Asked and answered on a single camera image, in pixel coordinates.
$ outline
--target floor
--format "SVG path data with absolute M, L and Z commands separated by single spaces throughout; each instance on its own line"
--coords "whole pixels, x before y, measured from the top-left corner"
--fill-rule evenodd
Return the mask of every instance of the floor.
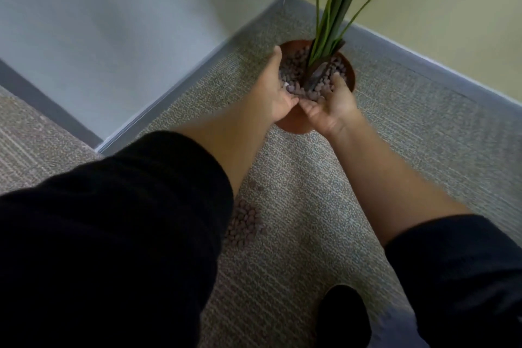
M 256 24 L 238 46 L 147 128 L 168 129 L 238 100 L 275 44 L 311 38 L 291 11 Z M 358 103 L 379 134 L 427 179 L 522 245 L 522 125 L 407 68 L 347 44 Z M 86 146 L 0 92 L 0 191 L 96 159 Z M 225 247 L 202 315 L 200 346 L 312 346 L 314 311 L 333 284 L 357 288 L 373 319 L 408 308 L 397 278 L 328 143 L 270 130 L 241 196 L 268 233 Z

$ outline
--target terracotta pot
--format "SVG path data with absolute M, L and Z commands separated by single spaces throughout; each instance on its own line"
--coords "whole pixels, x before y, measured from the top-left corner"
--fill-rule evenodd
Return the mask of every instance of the terracotta pot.
M 311 40 L 293 40 L 283 43 L 280 46 L 283 54 L 283 60 L 294 55 L 298 50 L 301 50 L 311 44 Z M 343 64 L 346 67 L 346 84 L 348 85 L 350 91 L 353 92 L 356 87 L 356 74 L 353 71 L 352 65 L 350 65 L 346 57 L 340 52 L 336 52 L 335 56 L 339 57 L 341 61 L 343 61 Z M 308 122 L 306 114 L 304 114 L 303 109 L 301 109 L 299 105 L 294 107 L 282 120 L 276 122 L 276 125 L 279 128 L 284 129 L 286 132 L 296 134 L 309 133 L 313 130 L 312 126 Z

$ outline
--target forearm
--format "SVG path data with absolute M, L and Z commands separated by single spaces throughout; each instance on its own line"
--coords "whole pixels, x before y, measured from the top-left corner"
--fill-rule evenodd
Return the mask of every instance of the forearm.
M 383 246 L 428 220 L 470 213 L 393 152 L 359 111 L 344 127 L 330 144 Z
M 205 148 L 230 180 L 234 195 L 271 126 L 271 108 L 252 91 L 223 111 L 174 128 Z

